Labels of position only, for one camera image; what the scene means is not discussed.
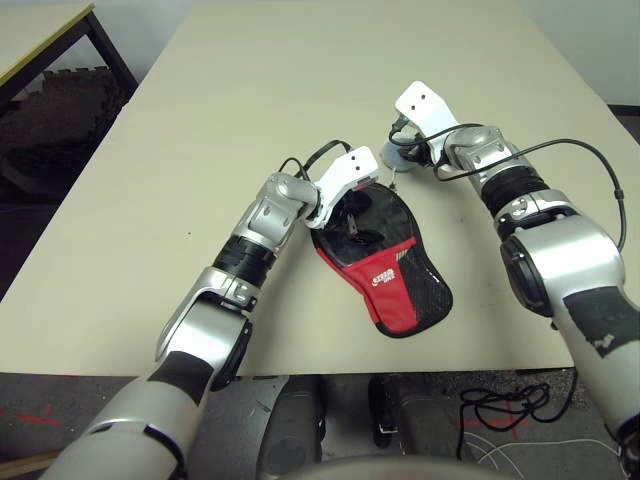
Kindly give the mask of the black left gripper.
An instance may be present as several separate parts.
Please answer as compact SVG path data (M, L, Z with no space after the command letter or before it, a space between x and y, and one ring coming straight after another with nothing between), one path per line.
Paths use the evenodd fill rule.
M384 236L373 230L358 230L355 214L363 214L371 208L373 201L365 192L350 192L334 207L324 236L331 241L350 241L357 246L370 246L384 240Z

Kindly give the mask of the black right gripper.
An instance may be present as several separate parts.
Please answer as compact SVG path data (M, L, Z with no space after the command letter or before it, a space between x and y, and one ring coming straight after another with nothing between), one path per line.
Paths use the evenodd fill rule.
M399 153L400 164L402 166L433 166L431 147L428 143L423 142L423 135L416 133L411 142L390 143Z

